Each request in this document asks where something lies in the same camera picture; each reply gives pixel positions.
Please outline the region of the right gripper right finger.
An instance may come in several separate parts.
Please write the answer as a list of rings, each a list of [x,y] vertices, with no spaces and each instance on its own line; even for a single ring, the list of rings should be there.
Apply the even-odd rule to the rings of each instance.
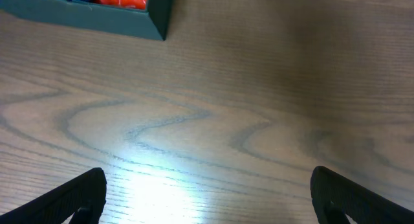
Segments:
[[[320,224],[413,223],[412,211],[324,166],[313,170],[310,193]]]

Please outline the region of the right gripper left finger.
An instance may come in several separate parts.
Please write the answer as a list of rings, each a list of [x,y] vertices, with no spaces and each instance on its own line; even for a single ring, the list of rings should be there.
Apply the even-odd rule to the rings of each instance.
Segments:
[[[42,196],[1,215],[1,224],[98,224],[106,200],[107,181],[93,168]]]

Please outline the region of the dark green box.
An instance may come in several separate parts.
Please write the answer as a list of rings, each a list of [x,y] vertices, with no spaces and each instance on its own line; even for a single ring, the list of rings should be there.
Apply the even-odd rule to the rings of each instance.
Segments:
[[[164,41],[173,0],[147,0],[143,10],[66,0],[1,0],[16,17],[137,38]]]

